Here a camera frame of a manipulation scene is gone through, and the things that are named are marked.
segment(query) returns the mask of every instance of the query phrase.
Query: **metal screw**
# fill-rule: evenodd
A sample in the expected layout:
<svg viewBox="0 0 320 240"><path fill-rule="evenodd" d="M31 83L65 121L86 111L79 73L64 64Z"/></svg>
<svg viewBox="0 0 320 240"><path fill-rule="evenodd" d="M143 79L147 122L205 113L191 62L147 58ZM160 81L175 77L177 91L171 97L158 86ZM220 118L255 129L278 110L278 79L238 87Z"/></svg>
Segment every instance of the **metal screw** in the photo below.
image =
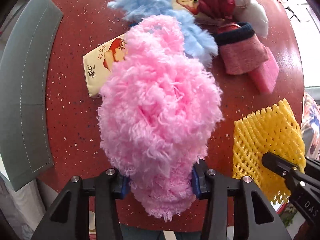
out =
<svg viewBox="0 0 320 240"><path fill-rule="evenodd" d="M250 183L252 181L252 179L251 179L250 176L244 176L243 177L243 181L246 182L246 183Z"/></svg>
<svg viewBox="0 0 320 240"><path fill-rule="evenodd" d="M213 176L216 175L216 171L214 169L208 169L207 170L208 175Z"/></svg>
<svg viewBox="0 0 320 240"><path fill-rule="evenodd" d="M115 170L114 169L107 169L107 171L106 171L106 174L107 175L113 175L113 174L115 174Z"/></svg>
<svg viewBox="0 0 320 240"><path fill-rule="evenodd" d="M71 178L71 181L72 181L72 182L77 182L77 181L79 181L79 179L80 179L79 176L73 176L73 177Z"/></svg>

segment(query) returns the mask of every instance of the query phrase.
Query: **blue fluffy cloth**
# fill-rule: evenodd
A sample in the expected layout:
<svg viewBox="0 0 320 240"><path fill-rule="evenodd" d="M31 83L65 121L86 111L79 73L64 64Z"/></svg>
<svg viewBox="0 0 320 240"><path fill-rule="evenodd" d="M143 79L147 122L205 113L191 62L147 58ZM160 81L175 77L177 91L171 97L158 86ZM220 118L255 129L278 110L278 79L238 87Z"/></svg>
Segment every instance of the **blue fluffy cloth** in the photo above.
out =
<svg viewBox="0 0 320 240"><path fill-rule="evenodd" d="M108 7L125 11L124 20L140 22L151 15L169 15L181 23L184 36L185 53L198 58L211 67L211 55L218 54L218 46L214 38L194 23L195 18L187 11L173 10L172 0L114 0Z"/></svg>

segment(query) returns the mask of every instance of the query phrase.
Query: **red speckled tabletop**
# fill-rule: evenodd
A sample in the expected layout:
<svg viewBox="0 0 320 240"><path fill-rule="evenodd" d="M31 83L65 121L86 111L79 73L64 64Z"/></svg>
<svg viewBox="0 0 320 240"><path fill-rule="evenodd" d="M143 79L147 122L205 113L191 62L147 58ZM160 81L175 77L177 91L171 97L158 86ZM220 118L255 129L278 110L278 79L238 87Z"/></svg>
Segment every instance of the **red speckled tabletop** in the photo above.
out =
<svg viewBox="0 0 320 240"><path fill-rule="evenodd" d="M97 108L101 99L88 96L82 57L100 44L126 32L123 14L106 7L110 0L52 0L64 16L56 34L47 76L46 119L54 167L40 179L59 192L73 176L97 176L110 167L100 149ZM212 73L223 90L221 122L209 139L208 166L232 175L233 122L252 111L286 98L301 123L304 92L301 60L295 35L283 6L276 0L257 0L266 10L269 35L260 41L273 52L280 73L272 95L260 95L245 75L226 75L220 57ZM119 220L129 226L155 230L201 230L206 202L195 201L172 222L148 216L132 194L117 202ZM232 202L228 223L233 225Z"/></svg>

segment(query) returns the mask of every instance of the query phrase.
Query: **navy blue trim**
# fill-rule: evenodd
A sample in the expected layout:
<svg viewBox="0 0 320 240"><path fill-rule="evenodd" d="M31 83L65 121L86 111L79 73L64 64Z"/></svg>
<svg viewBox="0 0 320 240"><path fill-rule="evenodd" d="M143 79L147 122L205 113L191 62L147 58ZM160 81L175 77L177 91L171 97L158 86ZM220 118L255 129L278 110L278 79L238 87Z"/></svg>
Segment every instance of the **navy blue trim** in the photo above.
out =
<svg viewBox="0 0 320 240"><path fill-rule="evenodd" d="M254 29L250 23L237 23L241 28L225 33L220 33L214 36L218 46L236 43L251 38L254 35Z"/></svg>

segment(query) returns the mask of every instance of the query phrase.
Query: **red table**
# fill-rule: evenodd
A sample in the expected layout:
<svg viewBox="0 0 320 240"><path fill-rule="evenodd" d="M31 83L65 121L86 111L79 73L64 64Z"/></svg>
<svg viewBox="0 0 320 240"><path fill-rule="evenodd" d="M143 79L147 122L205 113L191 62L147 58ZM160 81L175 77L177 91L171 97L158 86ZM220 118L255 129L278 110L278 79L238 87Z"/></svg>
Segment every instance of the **red table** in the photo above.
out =
<svg viewBox="0 0 320 240"><path fill-rule="evenodd" d="M123 14L106 7L110 0L52 0L64 13L56 34L47 76L46 118L55 166L40 179L59 192L73 176L97 176L110 164L100 149L97 108L101 99L88 96L82 56L100 44L126 32ZM247 75L226 75L220 57L213 61L213 75L223 90L221 122L209 139L208 166L232 175L233 122L286 98L301 123L304 92L301 60L295 35L283 6L276 0L257 0L269 19L269 36L261 42L270 47L280 73L272 95L260 95ZM228 223L233 225L232 200ZM172 222L148 216L132 194L117 202L119 220L129 226L155 230L201 230L206 202L195 201Z"/></svg>

